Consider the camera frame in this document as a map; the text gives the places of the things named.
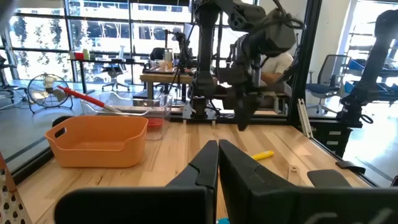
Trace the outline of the metal floor fan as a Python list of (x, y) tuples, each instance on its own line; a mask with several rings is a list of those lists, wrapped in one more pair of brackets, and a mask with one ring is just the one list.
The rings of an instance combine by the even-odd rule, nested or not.
[(30, 111), (36, 114), (55, 108), (71, 110), (73, 108), (72, 97), (63, 91), (68, 87), (68, 83), (60, 76), (48, 73), (37, 75), (27, 86)]

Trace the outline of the mesh office chair, blue seat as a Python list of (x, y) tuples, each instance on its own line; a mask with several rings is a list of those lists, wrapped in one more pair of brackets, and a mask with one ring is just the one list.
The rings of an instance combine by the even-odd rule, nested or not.
[(344, 90), (344, 77), (348, 69), (351, 57), (347, 55), (329, 54), (325, 57), (319, 71), (317, 82), (306, 84), (306, 90), (319, 99), (317, 105), (307, 106), (307, 109), (317, 109), (317, 114), (327, 114), (337, 111), (325, 106), (322, 101), (334, 96), (342, 96)]

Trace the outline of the wooden desk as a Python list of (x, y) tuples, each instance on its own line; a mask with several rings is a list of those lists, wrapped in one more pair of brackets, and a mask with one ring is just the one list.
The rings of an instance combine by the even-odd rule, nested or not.
[(182, 101), (186, 102), (187, 99), (187, 85), (191, 84), (192, 76), (190, 75), (178, 75), (174, 80), (173, 74), (165, 74), (165, 73), (143, 73), (140, 76), (140, 80), (146, 83), (147, 90), (147, 98), (150, 100), (154, 99), (154, 83), (164, 83), (170, 85), (171, 83), (177, 82), (178, 84), (182, 84)]

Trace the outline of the dark office chair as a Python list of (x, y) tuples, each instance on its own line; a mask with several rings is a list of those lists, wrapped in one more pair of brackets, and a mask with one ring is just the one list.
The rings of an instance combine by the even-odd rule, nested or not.
[(119, 86), (127, 88), (127, 91), (130, 91), (130, 88), (122, 83), (119, 83), (117, 78), (119, 75), (122, 75), (125, 71), (125, 59), (124, 59), (124, 46), (121, 45), (119, 49), (119, 54), (117, 58), (112, 58), (111, 63), (108, 66), (103, 67), (103, 71), (106, 72), (111, 78), (111, 82), (102, 86), (102, 91), (108, 86), (111, 87), (111, 91), (114, 91), (114, 88), (118, 90)]

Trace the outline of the silver aluminium extrusion piece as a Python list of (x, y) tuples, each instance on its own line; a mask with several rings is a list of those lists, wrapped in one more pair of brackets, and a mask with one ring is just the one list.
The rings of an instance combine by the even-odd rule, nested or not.
[(300, 118), (302, 132), (306, 137), (312, 139), (313, 138), (312, 127), (310, 125), (310, 121), (308, 118), (305, 102), (302, 98), (298, 99), (297, 107), (298, 107), (298, 114)]

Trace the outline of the black aluminium table frame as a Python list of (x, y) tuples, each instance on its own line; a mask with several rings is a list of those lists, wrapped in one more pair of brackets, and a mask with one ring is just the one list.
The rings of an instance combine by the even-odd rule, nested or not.
[[(318, 27), (318, 20), (321, 14), (323, 0), (307, 0), (307, 6), (305, 11), (305, 23), (307, 29), (303, 32), (300, 48), (298, 50), (298, 65), (294, 70), (293, 78), (293, 99), (297, 100), (299, 97), (305, 98), (305, 84), (308, 78), (308, 72), (310, 67), (310, 60), (312, 59), (313, 45), (315, 42), (315, 36)], [(287, 119), (282, 121), (276, 118), (256, 118), (252, 119), (253, 124), (291, 124), (295, 128), (299, 128), (299, 114), (294, 111), (297, 106), (290, 102)], [(316, 118), (309, 117), (310, 124), (321, 122), (321, 123), (338, 123), (345, 125), (349, 128), (360, 128), (362, 124), (359, 121), (355, 122), (345, 122), (340, 121), (339, 118)], [(26, 178), (31, 176), (34, 172), (43, 167), (51, 159), (54, 158), (53, 153), (50, 151), (49, 147), (46, 147), (42, 152), (38, 153), (33, 158), (29, 159), (26, 163), (21, 165), (15, 171), (11, 173), (14, 182), (18, 185)]]

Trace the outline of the yellow silicone spoon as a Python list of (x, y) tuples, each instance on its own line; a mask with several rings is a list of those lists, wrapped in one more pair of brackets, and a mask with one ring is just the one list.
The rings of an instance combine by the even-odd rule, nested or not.
[(264, 152), (261, 152), (259, 154), (255, 154), (255, 155), (253, 155), (251, 157), (255, 161), (259, 161), (259, 160), (262, 160), (262, 159), (266, 159), (266, 158), (272, 157), (273, 155), (274, 155), (274, 151), (264, 151)]

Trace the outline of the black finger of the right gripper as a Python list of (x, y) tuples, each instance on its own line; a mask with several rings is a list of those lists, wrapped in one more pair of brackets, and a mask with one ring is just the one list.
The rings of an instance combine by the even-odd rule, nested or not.
[(236, 124), (238, 125), (239, 131), (244, 131), (247, 126), (247, 117), (246, 117), (246, 111), (244, 109), (243, 99), (244, 98), (242, 96), (237, 96), (236, 104), (234, 107), (235, 120)]
[(261, 104), (261, 97), (259, 95), (249, 95), (247, 99), (247, 109), (246, 109), (246, 126), (249, 125), (250, 120), (254, 114), (254, 112), (258, 109), (259, 105)]

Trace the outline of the orange plastic bin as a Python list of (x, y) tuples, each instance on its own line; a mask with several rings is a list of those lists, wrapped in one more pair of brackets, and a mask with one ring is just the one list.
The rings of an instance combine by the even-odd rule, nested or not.
[(148, 124), (141, 116), (75, 116), (45, 138), (62, 167), (126, 168), (142, 162)]

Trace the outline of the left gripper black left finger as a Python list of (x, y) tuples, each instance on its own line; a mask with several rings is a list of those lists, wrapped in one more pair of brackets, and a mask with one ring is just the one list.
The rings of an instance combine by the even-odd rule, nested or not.
[(56, 224), (215, 224), (219, 149), (208, 141), (164, 187), (85, 188), (56, 204)]

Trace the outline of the square black spatula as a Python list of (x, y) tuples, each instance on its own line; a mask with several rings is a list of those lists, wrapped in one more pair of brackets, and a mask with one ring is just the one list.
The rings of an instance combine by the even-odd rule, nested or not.
[(313, 170), (307, 177), (315, 187), (351, 187), (345, 177), (336, 170)]

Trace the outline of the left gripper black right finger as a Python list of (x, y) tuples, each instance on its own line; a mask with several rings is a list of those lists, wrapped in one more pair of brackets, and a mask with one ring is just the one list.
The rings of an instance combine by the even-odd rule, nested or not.
[(219, 141), (230, 224), (398, 224), (398, 189), (301, 187)]

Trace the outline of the wooden slotted spatula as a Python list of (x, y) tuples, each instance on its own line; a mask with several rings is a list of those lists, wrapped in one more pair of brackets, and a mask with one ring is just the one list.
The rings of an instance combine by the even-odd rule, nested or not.
[(287, 180), (294, 185), (300, 184), (300, 170), (297, 166), (289, 166)]

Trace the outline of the black labelled drawer cabinet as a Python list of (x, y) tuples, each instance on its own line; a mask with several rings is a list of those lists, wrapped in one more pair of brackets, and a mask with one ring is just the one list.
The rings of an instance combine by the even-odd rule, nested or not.
[(352, 129), (338, 123), (311, 123), (313, 137), (334, 152), (343, 157)]

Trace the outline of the person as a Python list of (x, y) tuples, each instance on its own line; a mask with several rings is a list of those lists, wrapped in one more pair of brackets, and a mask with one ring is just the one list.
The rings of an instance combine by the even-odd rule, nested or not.
[(284, 52), (276, 57), (261, 55), (260, 86), (270, 86), (269, 90), (274, 90), (278, 94), (285, 94), (286, 86), (283, 81), (277, 81), (293, 62), (293, 57), (288, 52)]

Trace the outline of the clear plastic bin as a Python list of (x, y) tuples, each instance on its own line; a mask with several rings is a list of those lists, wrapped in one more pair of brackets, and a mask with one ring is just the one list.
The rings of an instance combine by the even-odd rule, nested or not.
[(142, 116), (148, 119), (147, 139), (150, 141), (162, 139), (170, 124), (173, 96), (160, 95), (154, 100), (140, 99), (131, 94), (107, 91), (92, 96), (103, 102), (108, 108), (103, 108), (86, 100), (81, 100), (85, 115), (110, 116)]

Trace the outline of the black desk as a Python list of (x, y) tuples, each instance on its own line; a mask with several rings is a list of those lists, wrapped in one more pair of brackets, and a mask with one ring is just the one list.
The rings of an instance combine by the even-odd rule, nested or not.
[(86, 86), (86, 78), (84, 73), (84, 63), (108, 63), (108, 64), (126, 64), (126, 65), (144, 65), (144, 62), (137, 62), (134, 59), (127, 58), (127, 59), (109, 59), (109, 60), (90, 60), (90, 59), (69, 59), (71, 62), (78, 62), (80, 65), (80, 77), (81, 83), (83, 88), (83, 93), (92, 93), (94, 90), (88, 90)]

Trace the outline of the teal steel box grater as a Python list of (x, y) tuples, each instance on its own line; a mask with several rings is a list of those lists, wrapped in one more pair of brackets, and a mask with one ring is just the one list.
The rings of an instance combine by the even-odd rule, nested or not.
[(0, 153), (0, 224), (32, 224), (6, 161)]

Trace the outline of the black table edge clip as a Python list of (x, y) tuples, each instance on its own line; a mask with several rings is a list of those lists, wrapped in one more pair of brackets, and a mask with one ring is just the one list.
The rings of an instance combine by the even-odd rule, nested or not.
[(361, 166), (357, 166), (354, 163), (350, 161), (337, 161), (335, 164), (340, 168), (340, 169), (348, 169), (351, 172), (357, 172), (360, 174), (365, 174), (366, 169)]

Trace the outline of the red spoon with steel handle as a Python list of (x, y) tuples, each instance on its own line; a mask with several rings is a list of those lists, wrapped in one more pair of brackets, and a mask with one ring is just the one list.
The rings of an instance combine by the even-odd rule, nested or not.
[[(70, 89), (69, 87), (62, 87), (62, 86), (58, 85), (57, 88), (62, 90), (67, 95), (75, 96), (75, 97), (77, 97), (77, 98), (79, 98), (79, 99), (81, 99), (83, 101), (87, 101), (87, 102), (92, 103), (92, 104), (94, 104), (96, 106), (99, 106), (99, 107), (105, 109), (106, 111), (112, 112), (112, 113), (117, 114), (117, 115), (122, 115), (123, 114), (122, 111), (120, 111), (120, 110), (118, 110), (118, 109), (116, 109), (116, 108), (114, 108), (114, 107), (112, 107), (110, 105), (107, 105), (106, 103), (104, 103), (104, 102), (102, 102), (100, 100), (97, 100), (96, 98), (93, 98), (92, 96), (79, 93), (79, 92), (77, 92), (75, 90)], [(160, 118), (150, 118), (149, 119), (149, 127), (150, 128), (159, 128), (159, 127), (161, 127), (163, 125), (164, 125), (164, 120), (162, 120)]]

